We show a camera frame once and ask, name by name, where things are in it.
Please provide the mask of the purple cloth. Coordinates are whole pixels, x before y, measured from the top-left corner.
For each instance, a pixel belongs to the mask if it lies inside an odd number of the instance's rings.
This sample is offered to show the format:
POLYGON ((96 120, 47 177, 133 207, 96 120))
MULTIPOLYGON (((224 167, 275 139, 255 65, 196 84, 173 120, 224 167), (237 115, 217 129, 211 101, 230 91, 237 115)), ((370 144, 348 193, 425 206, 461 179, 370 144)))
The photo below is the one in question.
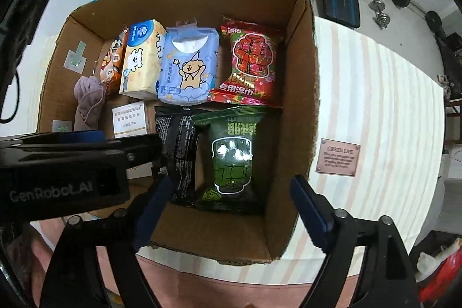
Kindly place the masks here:
POLYGON ((74 131, 97 130, 106 91, 97 77, 81 76, 74 86, 77 99, 74 131))

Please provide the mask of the white cigarette box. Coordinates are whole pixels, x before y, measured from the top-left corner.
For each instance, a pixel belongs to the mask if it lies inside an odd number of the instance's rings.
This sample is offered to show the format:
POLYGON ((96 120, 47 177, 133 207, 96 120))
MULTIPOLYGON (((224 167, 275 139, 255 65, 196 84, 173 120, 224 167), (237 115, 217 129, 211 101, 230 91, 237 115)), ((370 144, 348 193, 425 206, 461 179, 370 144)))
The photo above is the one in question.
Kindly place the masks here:
MULTIPOLYGON (((146 106, 144 101, 134 102, 112 109, 113 135, 115 138, 147 135, 146 106)), ((151 175, 152 163, 127 170, 128 179, 146 178, 151 175)))

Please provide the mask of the black packet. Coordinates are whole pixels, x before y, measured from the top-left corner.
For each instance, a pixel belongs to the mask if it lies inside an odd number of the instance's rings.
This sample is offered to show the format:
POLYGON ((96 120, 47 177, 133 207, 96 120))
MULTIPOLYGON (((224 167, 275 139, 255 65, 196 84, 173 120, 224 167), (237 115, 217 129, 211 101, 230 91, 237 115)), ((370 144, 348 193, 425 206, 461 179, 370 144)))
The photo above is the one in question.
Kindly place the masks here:
POLYGON ((193 117, 204 110, 180 106, 155 106, 154 110, 155 130, 163 142, 167 172, 174 186, 170 202, 191 206, 199 138, 193 117))

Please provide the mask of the green wet wipes packet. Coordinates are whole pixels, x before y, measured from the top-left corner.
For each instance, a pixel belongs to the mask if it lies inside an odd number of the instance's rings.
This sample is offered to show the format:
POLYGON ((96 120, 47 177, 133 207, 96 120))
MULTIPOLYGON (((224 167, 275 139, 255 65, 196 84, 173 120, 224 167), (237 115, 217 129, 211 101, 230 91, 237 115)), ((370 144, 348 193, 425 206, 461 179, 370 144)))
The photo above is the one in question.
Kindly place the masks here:
POLYGON ((195 127, 204 130, 211 149, 213 179, 196 201, 214 212, 252 214, 257 211, 252 188, 254 144, 265 106, 236 106, 198 114, 195 127))

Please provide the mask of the orange snack packet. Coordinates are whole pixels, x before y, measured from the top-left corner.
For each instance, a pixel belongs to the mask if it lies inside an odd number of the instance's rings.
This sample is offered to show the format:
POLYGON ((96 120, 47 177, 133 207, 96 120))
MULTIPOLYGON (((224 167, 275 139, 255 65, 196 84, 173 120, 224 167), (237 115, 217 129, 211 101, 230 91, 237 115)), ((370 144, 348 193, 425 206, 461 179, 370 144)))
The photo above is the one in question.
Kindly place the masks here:
POLYGON ((110 97, 119 91, 128 33, 129 28, 124 27, 121 33, 111 42, 110 48, 102 60, 99 79, 105 89, 106 97, 110 97))

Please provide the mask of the yellow tissue pack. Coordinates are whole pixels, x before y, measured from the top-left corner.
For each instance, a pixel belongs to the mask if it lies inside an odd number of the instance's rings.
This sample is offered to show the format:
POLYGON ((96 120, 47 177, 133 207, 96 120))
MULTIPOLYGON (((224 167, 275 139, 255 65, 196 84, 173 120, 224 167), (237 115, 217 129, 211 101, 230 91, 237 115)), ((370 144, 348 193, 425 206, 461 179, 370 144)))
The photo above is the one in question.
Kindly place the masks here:
POLYGON ((129 27, 120 95, 142 100, 157 99, 165 35, 165 28, 156 20, 129 27))

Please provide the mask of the blue tissue pack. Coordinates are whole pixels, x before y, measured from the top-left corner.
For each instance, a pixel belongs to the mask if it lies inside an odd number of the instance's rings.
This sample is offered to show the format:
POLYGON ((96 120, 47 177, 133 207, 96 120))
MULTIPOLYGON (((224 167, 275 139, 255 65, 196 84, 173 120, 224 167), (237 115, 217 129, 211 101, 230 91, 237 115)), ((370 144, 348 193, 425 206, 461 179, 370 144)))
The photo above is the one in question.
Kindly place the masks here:
POLYGON ((215 87, 219 33, 195 23, 167 28, 157 97, 176 106, 196 106, 208 101, 215 87))

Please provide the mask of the red wet wipes packet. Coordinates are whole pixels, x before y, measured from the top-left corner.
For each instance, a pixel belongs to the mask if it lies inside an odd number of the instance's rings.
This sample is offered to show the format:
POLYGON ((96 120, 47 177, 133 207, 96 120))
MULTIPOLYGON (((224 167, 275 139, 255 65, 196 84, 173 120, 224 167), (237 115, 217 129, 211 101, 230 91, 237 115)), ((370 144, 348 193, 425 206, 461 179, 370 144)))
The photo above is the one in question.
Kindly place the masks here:
POLYGON ((208 101, 236 105, 280 107, 276 60, 284 39, 281 30, 228 17, 221 35, 230 40, 231 73, 208 93, 208 101))

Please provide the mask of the chrome dumbbell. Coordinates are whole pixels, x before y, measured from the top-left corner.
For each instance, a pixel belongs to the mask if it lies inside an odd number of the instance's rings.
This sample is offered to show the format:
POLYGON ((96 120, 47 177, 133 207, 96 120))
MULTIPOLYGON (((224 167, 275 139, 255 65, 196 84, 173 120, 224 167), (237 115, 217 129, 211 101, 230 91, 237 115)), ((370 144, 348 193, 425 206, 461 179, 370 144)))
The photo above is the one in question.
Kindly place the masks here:
POLYGON ((381 0, 373 0, 369 3, 369 8, 376 13, 381 13, 385 10, 386 4, 381 0))

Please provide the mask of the floor barbell black plates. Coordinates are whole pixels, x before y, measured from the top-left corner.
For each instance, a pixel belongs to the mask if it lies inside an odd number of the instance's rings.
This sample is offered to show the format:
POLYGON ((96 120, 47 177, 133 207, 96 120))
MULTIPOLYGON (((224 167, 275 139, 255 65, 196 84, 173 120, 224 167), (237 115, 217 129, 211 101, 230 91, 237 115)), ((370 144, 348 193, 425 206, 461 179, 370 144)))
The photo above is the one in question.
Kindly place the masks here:
POLYGON ((424 16, 424 20, 432 32, 442 32, 442 19, 437 12, 424 11, 414 0, 392 0, 392 3, 400 9, 405 9, 411 5, 424 16))

